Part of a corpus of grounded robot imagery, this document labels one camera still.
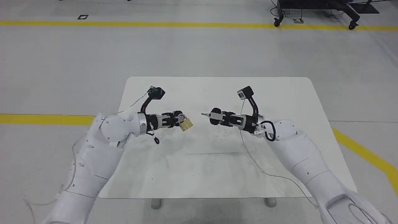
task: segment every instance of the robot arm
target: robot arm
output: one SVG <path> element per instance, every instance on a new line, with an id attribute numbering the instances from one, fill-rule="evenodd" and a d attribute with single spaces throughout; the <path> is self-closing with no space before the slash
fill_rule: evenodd
<path id="1" fill-rule="evenodd" d="M 347 189 L 325 164 L 320 150 L 292 121 L 272 122 L 258 115 L 250 86 L 238 91 L 241 100 L 248 100 L 253 114 L 236 115 L 213 108 L 206 115 L 210 123 L 236 126 L 254 136 L 264 138 L 283 166 L 300 180 L 317 201 L 325 224 L 387 224 L 390 221 L 370 202 Z"/>
<path id="2" fill-rule="evenodd" d="M 186 131 L 191 122 L 181 111 L 146 114 L 151 100 L 160 100 L 165 91 L 151 87 L 139 113 L 132 109 L 110 116 L 99 114 L 81 139 L 81 148 L 73 152 L 68 185 L 65 187 L 44 224 L 84 224 L 101 189 L 116 170 L 130 135 L 150 134 L 160 128 L 180 126 Z"/>

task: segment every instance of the yellow tape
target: yellow tape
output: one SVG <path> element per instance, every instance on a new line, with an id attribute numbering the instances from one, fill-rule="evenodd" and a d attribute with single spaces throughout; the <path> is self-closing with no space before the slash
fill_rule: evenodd
<path id="1" fill-rule="evenodd" d="M 362 157 L 370 164 L 374 165 L 379 170 L 383 171 L 388 178 L 392 188 L 394 189 L 396 195 L 398 196 L 398 171 L 397 169 L 389 164 L 388 162 L 381 159 L 379 156 L 373 154 L 371 151 L 358 144 L 354 140 L 345 136 L 343 133 L 339 132 L 335 128 L 332 128 L 335 134 L 337 142 L 344 145 L 347 149 L 353 151 L 359 157 Z"/>
<path id="2" fill-rule="evenodd" d="M 181 27 L 277 29 L 273 24 L 239 22 L 101 22 L 101 21 L 0 21 L 0 26 L 60 26 L 60 27 Z M 282 24 L 278 29 L 348 30 L 348 26 Z M 357 26 L 355 30 L 398 31 L 398 26 Z"/>
<path id="3" fill-rule="evenodd" d="M 0 124 L 61 124 L 70 126 L 88 126 L 94 116 L 91 115 L 44 115 L 44 114 L 0 114 Z M 398 196 L 398 171 L 371 151 L 332 128 L 337 142 L 362 157 L 387 176 L 392 188 Z"/>
<path id="4" fill-rule="evenodd" d="M 0 114 L 0 124 L 63 124 L 69 126 L 90 125 L 91 115 L 41 115 L 41 114 Z"/>

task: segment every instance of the padlock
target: padlock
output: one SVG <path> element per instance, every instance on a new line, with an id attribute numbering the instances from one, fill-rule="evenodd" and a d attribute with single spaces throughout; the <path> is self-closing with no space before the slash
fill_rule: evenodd
<path id="1" fill-rule="evenodd" d="M 192 122 L 187 118 L 180 123 L 180 127 L 182 131 L 186 131 L 193 126 Z"/>

